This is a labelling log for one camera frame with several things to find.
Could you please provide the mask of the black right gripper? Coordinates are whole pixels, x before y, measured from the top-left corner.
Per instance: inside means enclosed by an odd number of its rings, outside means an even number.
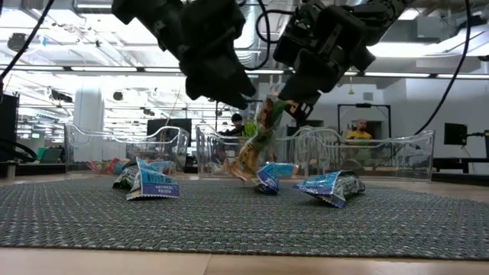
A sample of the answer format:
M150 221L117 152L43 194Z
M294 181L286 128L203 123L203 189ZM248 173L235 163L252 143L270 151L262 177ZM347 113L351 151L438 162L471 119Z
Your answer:
M375 56L365 44L365 23L348 9L307 1L298 7L277 42L273 58L293 68L278 97L294 119L307 119L321 94L349 68L366 70Z

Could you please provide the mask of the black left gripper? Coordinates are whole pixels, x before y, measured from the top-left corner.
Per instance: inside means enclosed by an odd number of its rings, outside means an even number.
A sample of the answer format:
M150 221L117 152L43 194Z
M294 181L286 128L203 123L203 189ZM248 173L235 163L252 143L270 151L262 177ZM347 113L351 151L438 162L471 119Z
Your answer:
M235 0L178 1L182 56L191 99L205 96L239 109L248 107L246 97L256 89L234 50L245 25Z

